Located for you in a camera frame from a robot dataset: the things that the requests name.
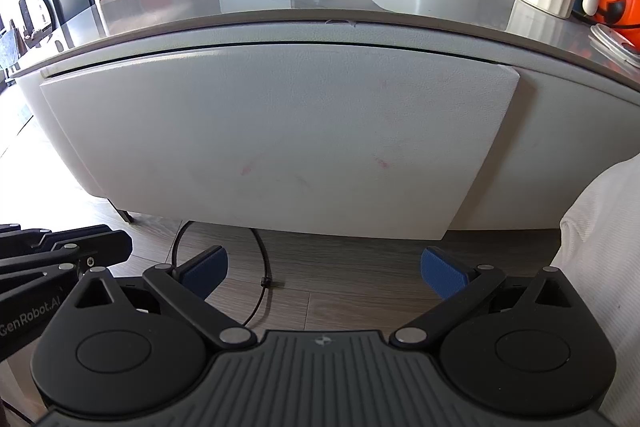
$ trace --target white fabric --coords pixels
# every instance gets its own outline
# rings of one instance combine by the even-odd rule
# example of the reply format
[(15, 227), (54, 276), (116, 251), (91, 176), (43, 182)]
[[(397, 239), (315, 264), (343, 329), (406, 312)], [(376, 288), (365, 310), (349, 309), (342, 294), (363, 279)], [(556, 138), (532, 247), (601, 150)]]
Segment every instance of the white fabric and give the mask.
[(600, 412), (640, 425), (640, 155), (598, 176), (560, 222), (562, 269), (596, 317), (617, 359)]

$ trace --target white cabinet door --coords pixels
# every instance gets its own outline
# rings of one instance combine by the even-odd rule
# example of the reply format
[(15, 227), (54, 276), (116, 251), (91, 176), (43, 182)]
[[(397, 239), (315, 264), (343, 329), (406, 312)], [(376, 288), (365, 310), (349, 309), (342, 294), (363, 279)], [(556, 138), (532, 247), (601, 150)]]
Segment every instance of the white cabinet door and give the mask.
[(506, 66), (446, 55), (256, 44), (123, 60), (41, 89), (119, 208), (439, 239), (517, 83)]

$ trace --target wooden floor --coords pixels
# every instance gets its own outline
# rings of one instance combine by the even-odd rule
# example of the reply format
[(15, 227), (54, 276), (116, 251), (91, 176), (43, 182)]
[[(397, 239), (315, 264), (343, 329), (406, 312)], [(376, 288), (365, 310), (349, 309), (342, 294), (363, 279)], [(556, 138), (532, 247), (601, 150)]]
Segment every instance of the wooden floor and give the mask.
[[(106, 223), (126, 230), (134, 254), (111, 268), (139, 275), (167, 259), (180, 221), (133, 214), (127, 225), (106, 200), (88, 195), (31, 120), (0, 158), (0, 223), (23, 228), (71, 229)], [(250, 326), (271, 329), (380, 329), (388, 335), (437, 304), (420, 278), (420, 254), (439, 243), (470, 264), (491, 263), (512, 275), (532, 275), (552, 259), (559, 234), (545, 232), (449, 232), (441, 242), (332, 237), (260, 231), (270, 254), (275, 288)], [(179, 250), (184, 261), (212, 244), (228, 253), (228, 277), (207, 299), (242, 321), (260, 294), (262, 260), (247, 229), (194, 224)]]

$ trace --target black metal leg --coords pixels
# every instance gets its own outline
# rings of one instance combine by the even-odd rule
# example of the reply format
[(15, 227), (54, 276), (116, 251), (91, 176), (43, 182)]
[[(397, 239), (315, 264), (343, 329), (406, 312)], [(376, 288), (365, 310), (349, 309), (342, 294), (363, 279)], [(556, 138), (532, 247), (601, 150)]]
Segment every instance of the black metal leg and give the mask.
[(117, 208), (113, 203), (111, 203), (111, 206), (114, 208), (114, 210), (118, 213), (118, 215), (124, 220), (125, 223), (133, 223), (133, 217), (131, 217), (131, 215), (126, 211), (126, 210), (120, 210), (119, 208)]

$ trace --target red mark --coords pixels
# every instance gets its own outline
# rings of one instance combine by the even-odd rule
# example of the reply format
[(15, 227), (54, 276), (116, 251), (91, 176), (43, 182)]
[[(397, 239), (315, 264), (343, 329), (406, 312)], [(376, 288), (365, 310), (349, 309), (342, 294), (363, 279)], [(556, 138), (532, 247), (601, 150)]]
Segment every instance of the red mark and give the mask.
[(376, 158), (376, 162), (378, 163), (378, 165), (380, 165), (380, 168), (382, 169), (386, 170), (389, 168), (389, 164), (385, 162), (382, 158)]

